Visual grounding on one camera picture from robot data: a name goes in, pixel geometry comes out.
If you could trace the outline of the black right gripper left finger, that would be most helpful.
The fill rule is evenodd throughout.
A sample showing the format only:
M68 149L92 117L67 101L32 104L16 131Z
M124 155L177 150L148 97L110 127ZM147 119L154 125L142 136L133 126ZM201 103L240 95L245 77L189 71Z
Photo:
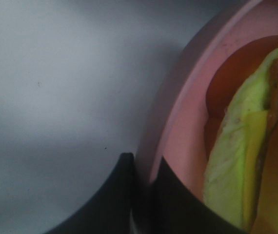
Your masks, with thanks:
M48 234L129 234L134 155L122 153L101 188Z

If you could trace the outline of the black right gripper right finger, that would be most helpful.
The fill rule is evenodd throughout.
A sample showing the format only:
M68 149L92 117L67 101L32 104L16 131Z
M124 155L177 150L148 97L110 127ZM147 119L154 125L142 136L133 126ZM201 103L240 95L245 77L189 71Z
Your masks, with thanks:
M139 234L241 234L200 202L162 159L157 179L144 186L134 169L132 216Z

